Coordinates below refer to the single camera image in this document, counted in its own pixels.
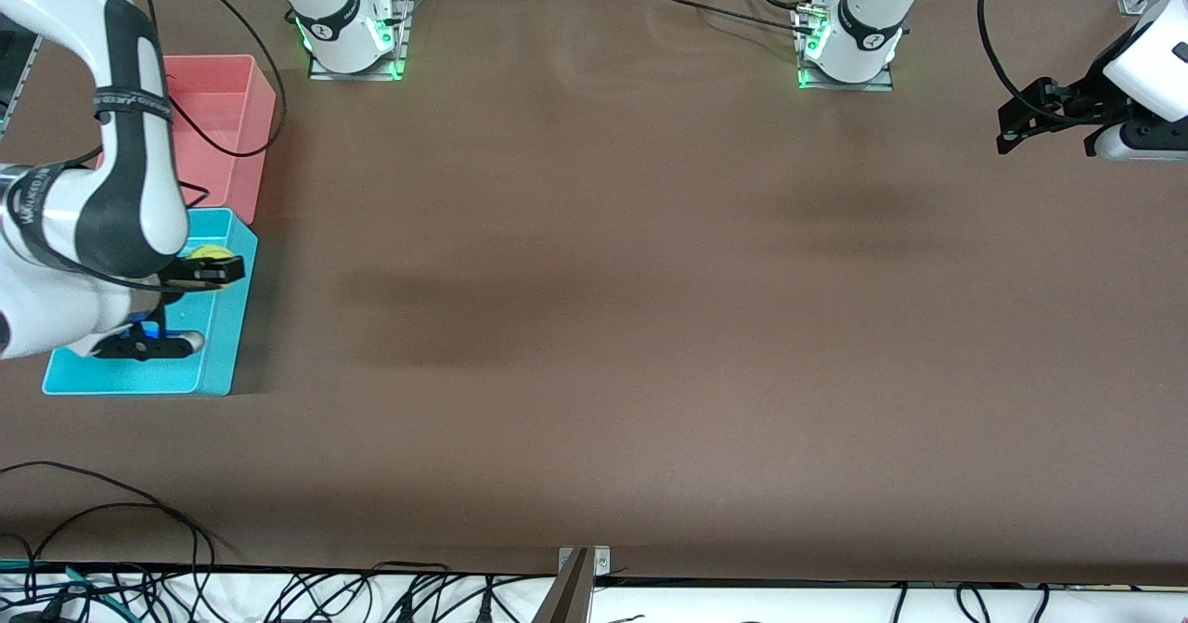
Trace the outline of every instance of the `turquoise plastic bin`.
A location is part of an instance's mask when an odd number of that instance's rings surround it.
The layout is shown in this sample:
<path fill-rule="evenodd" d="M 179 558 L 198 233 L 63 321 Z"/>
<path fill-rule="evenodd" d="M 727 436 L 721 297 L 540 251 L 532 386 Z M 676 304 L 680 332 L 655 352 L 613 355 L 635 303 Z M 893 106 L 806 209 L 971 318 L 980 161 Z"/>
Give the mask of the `turquoise plastic bin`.
<path fill-rule="evenodd" d="M 255 270 L 257 238 L 232 209 L 190 210 L 190 239 L 182 256 L 221 245 L 244 257 L 244 279 L 221 289 L 187 294 L 165 307 L 170 331 L 197 331 L 206 345 L 176 360 L 112 360 L 55 350 L 42 390 L 50 396 L 226 396 L 235 377 L 247 294 Z"/>

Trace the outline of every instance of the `pink bin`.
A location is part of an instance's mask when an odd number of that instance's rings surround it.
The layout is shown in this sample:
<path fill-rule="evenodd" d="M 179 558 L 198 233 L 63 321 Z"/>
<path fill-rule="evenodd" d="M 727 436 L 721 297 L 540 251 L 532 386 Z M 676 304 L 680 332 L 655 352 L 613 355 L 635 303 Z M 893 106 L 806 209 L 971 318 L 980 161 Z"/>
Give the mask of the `pink bin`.
<path fill-rule="evenodd" d="M 251 55 L 165 57 L 169 94 L 219 145 L 251 152 L 268 140 L 277 94 Z M 200 207 L 230 208 L 244 224 L 255 218 L 264 156 L 232 157 L 211 147 L 182 115 L 173 114 L 177 177 L 210 190 Z M 182 188 L 187 201 L 200 193 Z"/>

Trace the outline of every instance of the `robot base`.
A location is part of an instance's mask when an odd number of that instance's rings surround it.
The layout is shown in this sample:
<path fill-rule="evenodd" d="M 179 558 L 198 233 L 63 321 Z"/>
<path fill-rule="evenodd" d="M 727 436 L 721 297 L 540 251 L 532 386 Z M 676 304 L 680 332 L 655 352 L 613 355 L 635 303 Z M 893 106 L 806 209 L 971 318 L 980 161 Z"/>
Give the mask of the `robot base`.
<path fill-rule="evenodd" d="M 821 15 L 813 13 L 811 10 L 813 6 L 802 6 L 801 10 L 790 11 L 789 13 L 792 19 L 792 26 L 807 26 L 816 32 L 811 34 L 796 34 L 796 64 L 801 89 L 839 89 L 846 92 L 891 92 L 895 89 L 895 84 L 891 81 L 891 65 L 883 65 L 883 70 L 872 80 L 849 83 L 827 76 L 819 65 L 809 61 L 804 54 L 809 49 L 809 43 L 820 36 L 822 23 Z"/>
<path fill-rule="evenodd" d="M 392 49 L 387 55 L 379 57 L 371 68 L 353 74 L 340 74 L 327 69 L 311 57 L 309 64 L 310 80 L 345 80 L 352 82 L 394 82 L 404 80 L 404 64 L 409 56 L 409 36 L 412 32 L 412 8 L 416 0 L 387 0 L 387 18 L 393 19 L 393 25 L 381 27 L 379 34 L 391 40 Z"/>

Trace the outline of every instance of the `plastic container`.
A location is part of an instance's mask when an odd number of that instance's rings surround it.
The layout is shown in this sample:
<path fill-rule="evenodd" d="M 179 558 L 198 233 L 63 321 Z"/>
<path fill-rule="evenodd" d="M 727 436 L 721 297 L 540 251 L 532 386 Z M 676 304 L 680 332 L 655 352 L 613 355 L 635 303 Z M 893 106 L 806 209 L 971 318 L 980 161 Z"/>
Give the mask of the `plastic container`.
<path fill-rule="evenodd" d="M 220 245 L 244 257 L 244 279 L 221 289 L 187 294 L 165 307 L 170 331 L 197 331 L 206 344 L 184 359 L 114 360 L 55 350 L 42 391 L 50 396 L 226 396 L 235 376 L 247 294 L 255 269 L 257 239 L 232 209 L 190 210 L 190 239 L 182 256 L 202 245 Z"/>
<path fill-rule="evenodd" d="M 211 140 L 235 152 L 251 152 L 268 140 L 277 94 L 251 55 L 165 57 L 165 80 L 173 100 Z M 255 220 L 264 156 L 236 158 L 203 140 L 182 115 L 173 115 L 173 152 L 182 182 L 210 191 L 202 208 L 230 208 L 244 224 Z M 187 201 L 201 194 L 183 188 Z"/>

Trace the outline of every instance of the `brown table surface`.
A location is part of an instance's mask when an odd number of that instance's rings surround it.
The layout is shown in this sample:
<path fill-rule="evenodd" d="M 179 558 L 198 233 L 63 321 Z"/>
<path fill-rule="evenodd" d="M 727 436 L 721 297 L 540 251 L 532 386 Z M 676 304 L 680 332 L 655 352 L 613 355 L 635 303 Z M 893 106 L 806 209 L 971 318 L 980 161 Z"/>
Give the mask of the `brown table surface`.
<path fill-rule="evenodd" d="M 974 0 L 918 1 L 890 95 L 798 90 L 788 36 L 666 0 L 434 0 L 404 82 L 311 83 L 284 1 L 232 1 L 290 99 L 236 394 L 48 398 L 8 361 L 0 464 L 147 489 L 226 562 L 1188 579 L 1188 176 L 1079 132 L 998 157 Z M 166 54 L 255 52 L 157 7 Z M 990 14 L 1020 84 L 1127 26 Z M 46 48 L 0 157 L 91 147 L 90 87 Z M 0 524 L 112 499 L 8 476 Z M 46 558 L 188 545 L 110 512 Z"/>

